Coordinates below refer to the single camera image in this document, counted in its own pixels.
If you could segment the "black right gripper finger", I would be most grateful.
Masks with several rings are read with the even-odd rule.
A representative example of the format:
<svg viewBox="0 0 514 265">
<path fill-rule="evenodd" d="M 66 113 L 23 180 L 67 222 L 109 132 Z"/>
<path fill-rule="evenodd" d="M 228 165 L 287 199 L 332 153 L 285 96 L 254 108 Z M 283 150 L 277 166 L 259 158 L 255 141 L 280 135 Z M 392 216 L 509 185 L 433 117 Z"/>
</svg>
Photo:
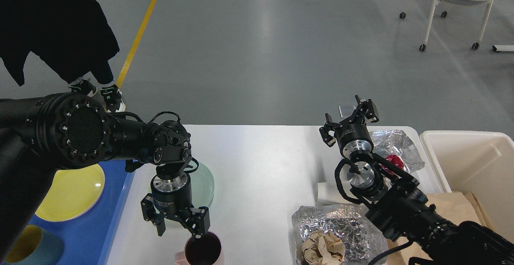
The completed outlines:
<svg viewBox="0 0 514 265">
<path fill-rule="evenodd" d="M 350 116 L 350 124 L 364 126 L 380 120 L 377 107 L 371 99 L 362 100 L 358 95 L 355 95 L 355 99 L 357 106 Z"/>
<path fill-rule="evenodd" d="M 336 132 L 342 127 L 342 124 L 339 122 L 333 122 L 331 115 L 329 113 L 325 113 L 325 123 L 322 127 L 320 127 L 319 132 L 323 139 L 323 142 L 328 146 L 332 147 L 337 142 L 336 137 L 334 135 L 330 135 L 329 132 Z"/>
</svg>

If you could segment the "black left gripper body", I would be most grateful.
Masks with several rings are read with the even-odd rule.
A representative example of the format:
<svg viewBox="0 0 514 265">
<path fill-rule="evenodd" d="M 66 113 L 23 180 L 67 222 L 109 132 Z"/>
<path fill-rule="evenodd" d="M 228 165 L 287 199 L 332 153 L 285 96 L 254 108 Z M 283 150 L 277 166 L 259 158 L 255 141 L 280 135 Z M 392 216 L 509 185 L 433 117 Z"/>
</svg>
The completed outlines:
<svg viewBox="0 0 514 265">
<path fill-rule="evenodd" d="M 154 176 L 151 183 L 154 207 L 165 218 L 186 222 L 191 216 L 192 189 L 191 179 L 185 172 L 167 180 Z"/>
</svg>

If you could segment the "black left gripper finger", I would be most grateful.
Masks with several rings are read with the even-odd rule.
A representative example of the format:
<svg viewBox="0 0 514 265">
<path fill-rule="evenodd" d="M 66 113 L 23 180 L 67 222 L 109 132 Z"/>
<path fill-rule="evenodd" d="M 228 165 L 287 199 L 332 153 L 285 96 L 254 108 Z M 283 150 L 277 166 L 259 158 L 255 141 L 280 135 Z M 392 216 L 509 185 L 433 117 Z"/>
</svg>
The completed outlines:
<svg viewBox="0 0 514 265">
<path fill-rule="evenodd" d="M 210 215 L 207 206 L 200 208 L 186 208 L 178 212 L 180 224 L 187 229 L 191 235 L 200 239 L 208 233 L 210 228 Z"/>
<path fill-rule="evenodd" d="M 143 219 L 147 222 L 151 222 L 157 230 L 157 234 L 161 237 L 165 230 L 165 215 L 158 213 L 153 203 L 153 195 L 147 194 L 140 202 L 141 209 L 143 212 Z"/>
</svg>

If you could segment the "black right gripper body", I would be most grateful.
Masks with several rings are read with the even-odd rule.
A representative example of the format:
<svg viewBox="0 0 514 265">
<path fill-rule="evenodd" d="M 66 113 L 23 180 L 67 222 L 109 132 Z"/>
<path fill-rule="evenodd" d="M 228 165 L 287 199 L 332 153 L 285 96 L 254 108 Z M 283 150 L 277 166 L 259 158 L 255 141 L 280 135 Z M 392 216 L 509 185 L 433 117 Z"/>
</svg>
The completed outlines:
<svg viewBox="0 0 514 265">
<path fill-rule="evenodd" d="M 348 124 L 336 129 L 336 139 L 340 153 L 345 158 L 350 158 L 355 151 L 373 152 L 374 149 L 367 124 Z"/>
</svg>

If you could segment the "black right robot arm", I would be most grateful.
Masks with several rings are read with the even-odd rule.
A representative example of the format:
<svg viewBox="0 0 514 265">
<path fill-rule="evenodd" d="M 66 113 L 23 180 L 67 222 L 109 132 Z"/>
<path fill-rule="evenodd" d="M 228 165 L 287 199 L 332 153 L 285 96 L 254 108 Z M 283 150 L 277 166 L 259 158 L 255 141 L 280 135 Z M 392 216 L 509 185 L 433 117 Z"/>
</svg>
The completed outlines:
<svg viewBox="0 0 514 265">
<path fill-rule="evenodd" d="M 347 118 L 334 122 L 329 114 L 319 129 L 323 142 L 339 146 L 342 156 L 335 168 L 341 197 L 368 208 L 366 218 L 384 237 L 407 243 L 379 254 L 371 265 L 389 254 L 417 243 L 429 256 L 409 258 L 410 265 L 512 265 L 513 244 L 490 228 L 473 221 L 455 225 L 436 212 L 419 190 L 419 181 L 374 152 L 367 121 L 378 122 L 371 99 L 355 96 L 357 106 Z"/>
</svg>

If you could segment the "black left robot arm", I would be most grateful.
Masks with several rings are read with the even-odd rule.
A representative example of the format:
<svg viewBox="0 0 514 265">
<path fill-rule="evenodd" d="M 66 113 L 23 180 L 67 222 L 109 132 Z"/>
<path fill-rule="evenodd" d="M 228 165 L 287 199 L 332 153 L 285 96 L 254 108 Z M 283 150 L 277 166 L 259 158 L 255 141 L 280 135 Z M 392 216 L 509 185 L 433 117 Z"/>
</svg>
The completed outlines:
<svg viewBox="0 0 514 265">
<path fill-rule="evenodd" d="M 191 135 L 180 117 L 158 124 L 131 112 L 107 113 L 79 93 L 1 100 L 1 260 L 4 261 L 52 185 L 58 170 L 81 169 L 111 159 L 125 171 L 156 166 L 145 220 L 165 232 L 165 219 L 194 238 L 210 227 L 209 209 L 192 202 Z"/>
</svg>

